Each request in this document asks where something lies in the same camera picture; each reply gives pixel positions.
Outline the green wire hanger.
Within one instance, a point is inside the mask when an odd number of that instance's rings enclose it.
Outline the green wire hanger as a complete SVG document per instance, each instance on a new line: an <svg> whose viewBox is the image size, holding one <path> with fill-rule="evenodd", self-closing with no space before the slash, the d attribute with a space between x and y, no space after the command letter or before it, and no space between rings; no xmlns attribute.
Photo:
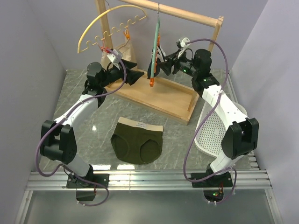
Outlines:
<svg viewBox="0 0 299 224"><path fill-rule="evenodd" d="M157 6L157 23L156 23L155 37L154 37L154 43L153 43L150 78L154 78L154 69L155 69L155 63L157 60L157 35L159 33L159 28L160 28L159 9L160 9L160 3L158 3L158 6Z"/></svg>

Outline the olive green underwear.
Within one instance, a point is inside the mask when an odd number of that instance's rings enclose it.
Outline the olive green underwear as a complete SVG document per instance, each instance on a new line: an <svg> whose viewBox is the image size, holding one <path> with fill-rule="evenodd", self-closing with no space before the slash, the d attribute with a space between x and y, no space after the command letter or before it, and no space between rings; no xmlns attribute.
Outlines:
<svg viewBox="0 0 299 224"><path fill-rule="evenodd" d="M145 165L162 154L163 126L119 117L111 144L116 157L126 163Z"/></svg>

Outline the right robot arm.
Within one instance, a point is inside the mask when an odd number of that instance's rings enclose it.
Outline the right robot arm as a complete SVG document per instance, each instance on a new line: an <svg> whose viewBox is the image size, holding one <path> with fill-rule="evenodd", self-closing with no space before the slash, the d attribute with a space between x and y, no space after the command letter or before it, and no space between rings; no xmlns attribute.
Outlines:
<svg viewBox="0 0 299 224"><path fill-rule="evenodd" d="M205 176L193 173L189 179L193 185L204 182L208 187L218 187L228 180L229 170L235 162L257 147L259 123L256 118L249 118L242 113L223 91L223 85L211 74L211 53L198 49L192 59L186 57L184 50L178 50L165 57L159 67L166 75L181 71L191 77L194 90L211 106L225 127L221 140L222 151L206 168Z"/></svg>

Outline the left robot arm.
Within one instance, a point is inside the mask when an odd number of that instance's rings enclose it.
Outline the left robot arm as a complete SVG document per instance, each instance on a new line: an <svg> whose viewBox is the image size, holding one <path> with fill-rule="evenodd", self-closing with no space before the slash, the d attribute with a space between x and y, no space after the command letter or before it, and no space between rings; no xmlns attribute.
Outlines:
<svg viewBox="0 0 299 224"><path fill-rule="evenodd" d="M75 129L91 116L105 101L109 92L106 87L117 80L133 85L144 75L134 68L137 63L122 59L118 64L109 63L103 67L99 62L87 66L84 90L78 101L62 116L42 124L38 153L70 172L70 179L83 188L95 184L93 167L77 153Z"/></svg>

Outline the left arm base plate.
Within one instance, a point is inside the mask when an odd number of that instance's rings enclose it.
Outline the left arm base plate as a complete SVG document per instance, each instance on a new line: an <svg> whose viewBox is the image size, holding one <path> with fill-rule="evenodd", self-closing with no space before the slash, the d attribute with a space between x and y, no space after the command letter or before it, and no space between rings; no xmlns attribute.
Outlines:
<svg viewBox="0 0 299 224"><path fill-rule="evenodd" d="M88 182L78 179L76 176L70 175L66 188L67 189L84 189L84 188L98 188L98 184L108 187L109 174L94 174Z"/></svg>

